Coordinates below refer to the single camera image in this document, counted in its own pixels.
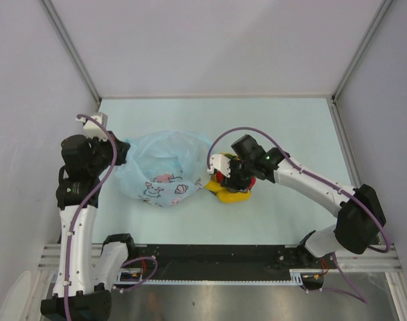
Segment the yellow fake mango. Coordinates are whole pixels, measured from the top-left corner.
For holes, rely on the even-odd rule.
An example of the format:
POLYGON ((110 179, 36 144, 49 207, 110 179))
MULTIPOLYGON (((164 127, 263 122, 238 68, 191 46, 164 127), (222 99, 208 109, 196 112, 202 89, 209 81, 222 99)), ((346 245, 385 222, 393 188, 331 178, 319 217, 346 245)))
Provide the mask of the yellow fake mango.
POLYGON ((246 193, 243 192, 231 193, 229 190, 226 189, 223 189, 216 193, 217 198, 222 203, 227 204, 247 201, 249 200, 251 195, 252 195, 251 191, 247 191, 246 193))

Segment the light blue plastic bag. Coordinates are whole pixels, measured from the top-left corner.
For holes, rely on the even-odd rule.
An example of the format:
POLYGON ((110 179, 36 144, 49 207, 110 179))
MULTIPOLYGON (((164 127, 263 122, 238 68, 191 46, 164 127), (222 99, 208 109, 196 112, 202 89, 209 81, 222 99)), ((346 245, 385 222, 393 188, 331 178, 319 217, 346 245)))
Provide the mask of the light blue plastic bag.
POLYGON ((208 138, 198 132, 163 131, 128 139, 126 163, 114 170, 126 196, 159 207, 171 207, 210 181, 208 138))

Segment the yellow fake banana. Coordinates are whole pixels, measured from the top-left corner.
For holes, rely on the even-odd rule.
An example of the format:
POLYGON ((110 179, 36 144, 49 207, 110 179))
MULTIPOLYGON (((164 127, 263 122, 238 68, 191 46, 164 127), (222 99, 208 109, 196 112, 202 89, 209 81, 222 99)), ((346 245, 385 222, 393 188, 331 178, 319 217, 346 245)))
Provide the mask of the yellow fake banana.
POLYGON ((206 184, 205 188, 215 195, 224 189, 219 182, 212 179, 206 184))

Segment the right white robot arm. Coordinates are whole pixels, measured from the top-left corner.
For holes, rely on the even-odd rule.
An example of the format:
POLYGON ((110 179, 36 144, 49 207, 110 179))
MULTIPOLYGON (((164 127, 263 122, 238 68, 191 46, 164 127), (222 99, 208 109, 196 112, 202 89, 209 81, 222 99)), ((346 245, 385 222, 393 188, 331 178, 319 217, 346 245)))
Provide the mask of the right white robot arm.
POLYGON ((279 146, 265 150, 249 134, 231 145, 234 154, 208 157, 208 171, 221 174, 221 186, 231 193, 246 193, 253 179, 288 187, 326 209, 336 222, 309 232, 299 244, 299 263, 314 268, 322 257, 345 249, 361 255, 374 249, 386 218, 377 193, 369 185, 344 185, 300 165, 279 146))

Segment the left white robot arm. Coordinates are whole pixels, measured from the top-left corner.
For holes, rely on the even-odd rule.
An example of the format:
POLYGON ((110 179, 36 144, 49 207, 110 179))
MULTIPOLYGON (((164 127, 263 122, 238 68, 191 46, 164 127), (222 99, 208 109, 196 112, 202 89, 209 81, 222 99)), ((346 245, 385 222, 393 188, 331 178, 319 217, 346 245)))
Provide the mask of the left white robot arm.
POLYGON ((64 160, 56 190, 60 210, 60 262, 52 296, 40 312, 49 320, 108 320, 111 291, 121 266, 137 259, 128 233, 109 235, 100 257, 91 262, 92 234, 102 183, 126 163, 130 145, 110 132, 108 140, 76 134, 61 143, 64 160))

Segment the red fake pepper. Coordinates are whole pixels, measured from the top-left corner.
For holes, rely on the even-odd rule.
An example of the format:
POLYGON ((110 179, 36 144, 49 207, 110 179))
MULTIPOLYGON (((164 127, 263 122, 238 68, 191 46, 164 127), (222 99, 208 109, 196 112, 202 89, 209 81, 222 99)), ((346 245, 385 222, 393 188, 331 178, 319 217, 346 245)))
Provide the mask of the red fake pepper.
POLYGON ((255 177, 252 177, 252 178, 251 178, 251 182, 250 182, 248 188, 249 188, 249 189, 252 189, 255 184, 256 184, 256 178, 255 178, 255 177))

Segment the red fake apple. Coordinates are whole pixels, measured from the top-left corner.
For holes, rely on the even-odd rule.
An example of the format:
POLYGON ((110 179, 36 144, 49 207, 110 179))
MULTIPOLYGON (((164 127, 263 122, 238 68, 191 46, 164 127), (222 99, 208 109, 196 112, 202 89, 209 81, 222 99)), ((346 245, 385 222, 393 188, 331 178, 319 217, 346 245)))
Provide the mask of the red fake apple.
POLYGON ((221 183, 223 181, 223 179, 224 179, 224 175, 221 172, 217 172, 216 173, 216 181, 218 183, 221 183))

